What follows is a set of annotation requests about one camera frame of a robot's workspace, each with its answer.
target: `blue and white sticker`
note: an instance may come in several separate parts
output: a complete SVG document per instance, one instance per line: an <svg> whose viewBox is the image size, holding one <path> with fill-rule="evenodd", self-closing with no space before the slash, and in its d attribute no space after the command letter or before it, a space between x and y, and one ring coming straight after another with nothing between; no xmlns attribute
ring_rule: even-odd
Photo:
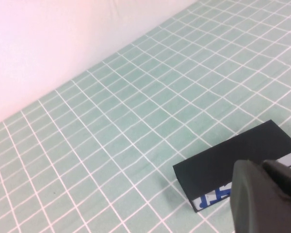
<svg viewBox="0 0 291 233"><path fill-rule="evenodd" d="M217 203L225 197L228 197L231 193L232 182L225 186L221 186L199 198L193 200L193 204L197 210L202 210L210 205Z"/></svg>

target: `green cutting mat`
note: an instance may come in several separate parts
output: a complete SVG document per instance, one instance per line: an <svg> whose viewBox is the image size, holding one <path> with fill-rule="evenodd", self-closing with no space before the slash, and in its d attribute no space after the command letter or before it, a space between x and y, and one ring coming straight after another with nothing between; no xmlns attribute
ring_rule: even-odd
<svg viewBox="0 0 291 233"><path fill-rule="evenodd" d="M269 119L291 136L291 0L200 0L0 123L0 233L232 233L172 165Z"/></svg>

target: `white grid line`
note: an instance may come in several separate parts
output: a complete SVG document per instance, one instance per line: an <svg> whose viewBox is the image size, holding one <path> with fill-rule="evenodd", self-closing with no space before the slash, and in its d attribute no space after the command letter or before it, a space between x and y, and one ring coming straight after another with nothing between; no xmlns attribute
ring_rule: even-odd
<svg viewBox="0 0 291 233"><path fill-rule="evenodd" d="M5 124L4 124L4 126L5 126L5 128L6 128L7 132L8 132L8 134L10 134L10 132L9 132L9 130L8 130L8 128L6 127ZM23 160L21 159L21 157L20 157L20 155L19 155L19 153L18 153L18 149L17 149L16 147L15 147L15 150L16 150L17 155L18 155L18 157L19 157L19 161L21 162L22 167L24 168L24 172L26 173L26 175L27 175L27 177L28 177L28 179L29 179L29 182L30 182L30 184L31 184L31 186L32 186L32 188L33 188L33 191L34 191L34 193L35 193L35 196L37 197L37 200L38 200L38 202L39 202L39 204L40 204L40 206L41 206L42 212L43 212L43 214L44 214L44 216L45 216L45 218L46 218L48 224L50 225L52 232L55 233L53 227L51 226L51 221L50 221L50 219L49 219L49 217L48 217L48 215L47 215L47 213L46 213L46 211L45 211L45 208L44 208L44 206L43 206L43 204L42 204L42 202L41 202L41 199L40 199L39 195L37 194L37 190L36 190L36 188L35 188L34 185L33 185L32 179L31 179L31 177L30 177L30 175L29 175L29 173L28 173L28 171L27 171L27 169L26 169L26 167L25 167L25 165L24 165Z"/></svg>

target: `black object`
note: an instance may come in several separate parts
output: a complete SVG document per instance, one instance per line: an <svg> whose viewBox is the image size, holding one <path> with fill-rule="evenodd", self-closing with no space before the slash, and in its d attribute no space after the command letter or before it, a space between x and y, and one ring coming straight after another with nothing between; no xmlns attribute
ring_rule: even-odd
<svg viewBox="0 0 291 233"><path fill-rule="evenodd" d="M234 165L230 205L236 233L291 233L291 169L276 162Z"/></svg>
<svg viewBox="0 0 291 233"><path fill-rule="evenodd" d="M291 138L269 120L174 165L174 171L195 212L230 194L237 160L260 164L282 157L291 166Z"/></svg>

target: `white wall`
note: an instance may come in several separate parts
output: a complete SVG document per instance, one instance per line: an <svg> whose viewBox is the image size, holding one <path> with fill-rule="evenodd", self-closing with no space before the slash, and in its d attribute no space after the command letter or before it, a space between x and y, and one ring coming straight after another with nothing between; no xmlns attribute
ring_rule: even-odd
<svg viewBox="0 0 291 233"><path fill-rule="evenodd" d="M0 0L0 121L195 0Z"/></svg>

